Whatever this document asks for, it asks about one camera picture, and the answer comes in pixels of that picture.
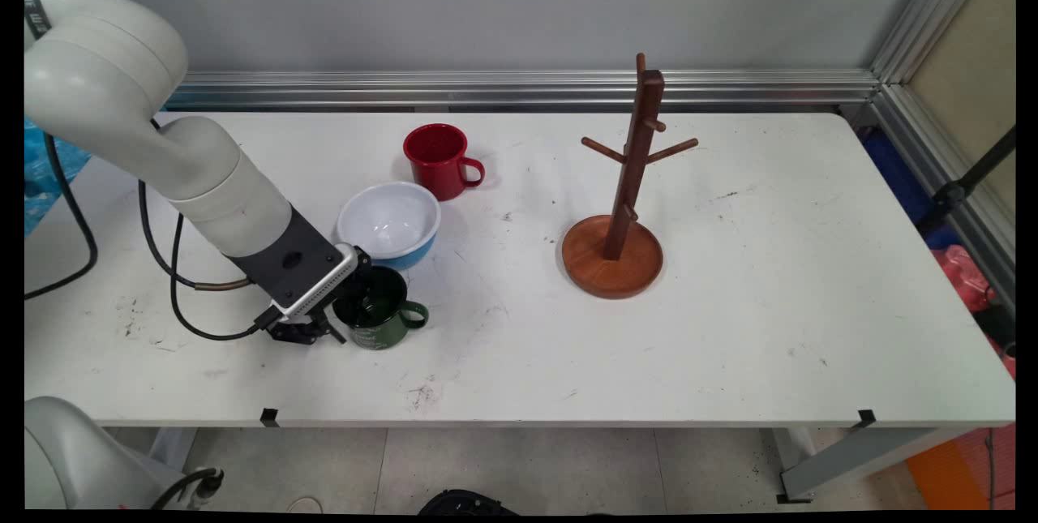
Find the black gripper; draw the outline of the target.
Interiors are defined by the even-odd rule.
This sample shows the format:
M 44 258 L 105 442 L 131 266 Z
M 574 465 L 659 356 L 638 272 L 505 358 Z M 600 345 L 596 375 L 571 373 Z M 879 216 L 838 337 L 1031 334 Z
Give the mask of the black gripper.
M 324 336 L 332 336 L 335 341 L 346 343 L 347 338 L 331 323 L 335 319 L 345 326 L 354 326 L 358 319 L 358 285 L 367 281 L 373 260 L 365 250 L 355 250 L 357 267 L 350 276 L 355 284 L 338 284 L 312 309 L 307 316 L 290 316 L 275 321 L 268 327 L 268 334 L 274 341 L 299 345 L 315 345 Z

